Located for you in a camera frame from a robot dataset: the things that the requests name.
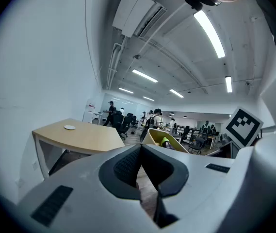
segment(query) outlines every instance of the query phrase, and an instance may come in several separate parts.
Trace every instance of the black office chair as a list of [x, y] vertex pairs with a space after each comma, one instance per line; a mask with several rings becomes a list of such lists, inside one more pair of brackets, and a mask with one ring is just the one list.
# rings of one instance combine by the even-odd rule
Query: black office chair
[[116, 111], [116, 113], [113, 114], [113, 126], [112, 127], [116, 128], [116, 130], [119, 129], [123, 123], [123, 119], [124, 119], [124, 116], [122, 115], [122, 113], [120, 111]]
[[204, 145], [204, 143], [205, 143], [205, 140], [203, 138], [197, 137], [195, 139], [195, 142], [190, 144], [188, 151], [190, 151], [190, 149], [192, 149], [191, 153], [193, 153], [193, 151], [194, 151], [196, 154], [201, 155], [201, 149], [202, 149], [202, 146]]
[[138, 122], [136, 121], [137, 120], [137, 117], [136, 116], [133, 116], [132, 117], [132, 122], [131, 122], [131, 126], [132, 127], [135, 127], [135, 128], [137, 128], [137, 124], [138, 124]]
[[132, 117], [126, 116], [126, 117], [124, 118], [124, 121], [123, 121], [122, 125], [121, 125], [120, 128], [117, 130], [119, 136], [120, 136], [121, 138], [124, 138], [124, 140], [125, 140], [125, 137], [123, 137], [121, 134], [124, 134], [126, 137], [128, 137], [127, 131], [128, 131], [128, 129], [129, 129], [129, 127], [130, 127], [130, 123], [131, 123], [131, 122], [132, 122]]
[[183, 140], [186, 140], [187, 139], [187, 134], [190, 132], [190, 127], [189, 126], [186, 126], [183, 134], [182, 134], [182, 138], [181, 138], [181, 143], [183, 142]]

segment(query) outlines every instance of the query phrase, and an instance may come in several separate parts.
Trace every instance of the yellow bin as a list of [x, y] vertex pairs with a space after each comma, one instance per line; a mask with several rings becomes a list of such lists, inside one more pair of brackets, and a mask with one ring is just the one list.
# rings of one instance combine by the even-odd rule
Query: yellow bin
[[173, 138], [167, 132], [156, 130], [156, 129], [148, 129], [147, 134], [142, 142], [142, 144], [153, 144], [157, 145], [156, 143], [161, 143], [162, 139], [166, 137], [171, 146], [176, 150], [184, 153], [189, 153], [175, 138]]

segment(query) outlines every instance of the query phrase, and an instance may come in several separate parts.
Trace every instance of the backpack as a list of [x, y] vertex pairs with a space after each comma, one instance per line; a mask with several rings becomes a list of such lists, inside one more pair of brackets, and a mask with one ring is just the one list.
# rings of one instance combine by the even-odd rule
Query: backpack
[[146, 125], [145, 125], [145, 129], [153, 129], [154, 128], [154, 118], [157, 117], [154, 116], [154, 117], [150, 117], [147, 121], [146, 121]]

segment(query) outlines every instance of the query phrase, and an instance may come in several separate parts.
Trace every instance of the floor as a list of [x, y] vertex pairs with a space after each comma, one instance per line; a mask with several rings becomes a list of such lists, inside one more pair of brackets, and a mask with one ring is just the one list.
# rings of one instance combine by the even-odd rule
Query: floor
[[[128, 130], [128, 137], [124, 140], [123, 142], [126, 146], [129, 145], [134, 145], [137, 143], [140, 143], [140, 134], [142, 130], [138, 130], [134, 127], [130, 127]], [[185, 147], [185, 149], [188, 150], [189, 145], [187, 143], [182, 143], [182, 145]], [[207, 155], [211, 152], [214, 152], [218, 149], [219, 143], [213, 148], [209, 149], [210, 147], [207, 145], [205, 148], [202, 149], [201, 155]], [[66, 153], [63, 158], [57, 163], [57, 166], [54, 169], [55, 173], [59, 169], [63, 168], [65, 165], [68, 163], [75, 161], [80, 158], [87, 157], [87, 154], [80, 154], [80, 153], [75, 153], [75, 152], [69, 152]], [[157, 190], [151, 183], [150, 179], [148, 178], [147, 174], [145, 173], [144, 169], [141, 167], [138, 175], [137, 175], [137, 183], [139, 185], [139, 190], [141, 193], [141, 206], [143, 209], [147, 212], [147, 214], [153, 218], [155, 214], [155, 209], [156, 209], [156, 200], [157, 200]]]

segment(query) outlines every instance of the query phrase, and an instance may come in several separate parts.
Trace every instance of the fluorescent light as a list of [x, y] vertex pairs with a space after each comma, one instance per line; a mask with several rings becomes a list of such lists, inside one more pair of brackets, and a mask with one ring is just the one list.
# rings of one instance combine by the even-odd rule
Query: fluorescent light
[[129, 92], [129, 93], [133, 93], [132, 91], [128, 91], [128, 90], [125, 90], [125, 89], [123, 89], [123, 88], [119, 88], [120, 90], [122, 90], [122, 91], [127, 91], [127, 92]]
[[227, 76], [225, 77], [226, 80], [226, 86], [227, 86], [227, 92], [233, 92], [233, 87], [232, 87], [232, 83], [231, 83], [231, 76]]
[[146, 74], [137, 71], [136, 69], [132, 70], [132, 72], [134, 72], [134, 73], [136, 73], [136, 74], [138, 74], [138, 75], [140, 75], [140, 76], [142, 76], [142, 77], [144, 77], [144, 78], [146, 78], [146, 79], [148, 79], [148, 80], [151, 80], [151, 81], [153, 81], [153, 82], [155, 82], [155, 83], [158, 82], [158, 80], [153, 79], [153, 78], [151, 78], [150, 76], [147, 76]]
[[203, 12], [201, 10], [201, 11], [195, 13], [194, 17], [196, 18], [196, 20], [199, 22], [199, 24], [202, 26], [202, 28], [206, 32], [207, 36], [209, 37], [209, 39], [216, 51], [217, 57], [219, 57], [219, 58], [225, 57], [225, 52], [224, 52], [222, 43], [220, 41], [220, 38], [217, 35], [209, 18], [206, 16], [205, 12]]
[[180, 93], [176, 92], [174, 89], [170, 89], [169, 91], [171, 91], [172, 93], [176, 94], [180, 98], [184, 98], [184, 96], [182, 96]]
[[147, 98], [147, 97], [143, 97], [143, 98], [148, 99], [148, 100], [151, 100], [151, 101], [154, 101], [153, 99], [149, 99], [149, 98]]

